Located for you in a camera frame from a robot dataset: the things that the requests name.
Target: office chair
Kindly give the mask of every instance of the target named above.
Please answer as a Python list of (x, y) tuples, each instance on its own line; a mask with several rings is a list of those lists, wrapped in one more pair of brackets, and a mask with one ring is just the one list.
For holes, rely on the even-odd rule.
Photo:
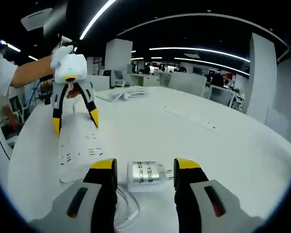
[(196, 96), (202, 96), (206, 80), (205, 76), (174, 72), (172, 73), (168, 87)]
[(232, 106), (235, 92), (214, 85), (210, 85), (209, 89), (210, 100), (223, 104), (229, 108)]

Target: cable cord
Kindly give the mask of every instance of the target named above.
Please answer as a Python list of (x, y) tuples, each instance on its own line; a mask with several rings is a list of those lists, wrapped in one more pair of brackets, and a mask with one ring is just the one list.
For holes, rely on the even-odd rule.
[(32, 100), (32, 98), (33, 98), (33, 96), (34, 96), (34, 93), (35, 93), (35, 91), (37, 90), (37, 88), (38, 88), (38, 86), (39, 86), (40, 83), (41, 83), (41, 80), (39, 80), (37, 86), (36, 86), (36, 87), (34, 88), (34, 90), (33, 90), (33, 94), (31, 95), (30, 100), (29, 100), (29, 103), (28, 103), (28, 110), (29, 110), (29, 106), (30, 106), (31, 100)]
[[(117, 188), (117, 193), (124, 199), (124, 201), (127, 204), (127, 207), (129, 207), (128, 199), (127, 199), (127, 197), (126, 197), (123, 189), (120, 186), (118, 186), (118, 188)], [(137, 210), (135, 212), (131, 213), (130, 215), (127, 214), (126, 220), (123, 223), (121, 223), (119, 226), (116, 227), (116, 229), (119, 230), (119, 231), (125, 230), (125, 229), (133, 226), (137, 222), (137, 219), (136, 218), (139, 216), (139, 213), (140, 213), (140, 205), (139, 205), (138, 201), (136, 200), (136, 198), (130, 192), (128, 192), (128, 191), (126, 193), (136, 203)]]
[(147, 90), (142, 86), (124, 87), (121, 89), (121, 92), (119, 94), (113, 95), (112, 102), (118, 100), (119, 98), (128, 100), (128, 98), (137, 98), (147, 95), (148, 95)]

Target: white office chair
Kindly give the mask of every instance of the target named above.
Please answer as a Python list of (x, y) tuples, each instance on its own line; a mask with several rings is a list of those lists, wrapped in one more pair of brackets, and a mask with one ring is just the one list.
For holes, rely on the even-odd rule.
[(289, 121), (283, 114), (277, 112), (275, 109), (267, 108), (265, 125), (285, 139), (288, 139)]
[(167, 73), (163, 71), (158, 71), (157, 73), (160, 77), (161, 86), (168, 87), (172, 73)]
[(102, 75), (88, 75), (87, 78), (93, 84), (95, 91), (104, 91), (110, 89), (110, 77)]
[(168, 87), (196, 96), (203, 96), (206, 80), (205, 76), (174, 72)]
[(160, 78), (155, 75), (145, 75), (144, 76), (144, 86), (160, 86)]
[(214, 85), (210, 85), (209, 92), (210, 100), (223, 104), (229, 108), (232, 106), (235, 92)]

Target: white table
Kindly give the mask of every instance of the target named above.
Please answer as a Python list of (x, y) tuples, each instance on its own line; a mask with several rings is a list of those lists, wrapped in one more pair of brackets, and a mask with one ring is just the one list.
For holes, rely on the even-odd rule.
[[(172, 169), (174, 158), (192, 159), (210, 180), (238, 196), (249, 215), (266, 218), (290, 181), (291, 144), (221, 104), (164, 87), (148, 90), (148, 97), (126, 102), (96, 100), (99, 130), (118, 160), (119, 181), (126, 180), (129, 161), (160, 161)], [(205, 127), (208, 122), (216, 129)], [(8, 192), (28, 220), (47, 213), (70, 185), (58, 179), (57, 142), (51, 106), (37, 106), (19, 135), (9, 171)], [(135, 197), (140, 219), (126, 232), (178, 232), (173, 182), (162, 192)]]

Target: silver power adapter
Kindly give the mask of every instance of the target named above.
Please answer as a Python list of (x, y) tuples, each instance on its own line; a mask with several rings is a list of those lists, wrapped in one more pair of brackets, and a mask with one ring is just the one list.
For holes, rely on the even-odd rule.
[(165, 170), (164, 165), (157, 162), (128, 163), (128, 190), (130, 192), (161, 191), (168, 180), (173, 180), (173, 176), (167, 176), (172, 172), (172, 170)]

